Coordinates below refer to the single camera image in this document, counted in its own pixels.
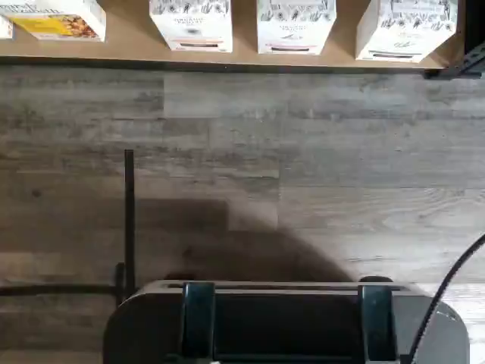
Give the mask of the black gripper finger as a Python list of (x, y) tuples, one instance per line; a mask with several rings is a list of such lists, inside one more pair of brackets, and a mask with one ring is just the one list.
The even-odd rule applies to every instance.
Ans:
[(188, 282), (183, 286), (180, 360), (210, 363), (214, 359), (215, 285)]
[(358, 285), (364, 363), (397, 363), (393, 289), (389, 278), (362, 278)]

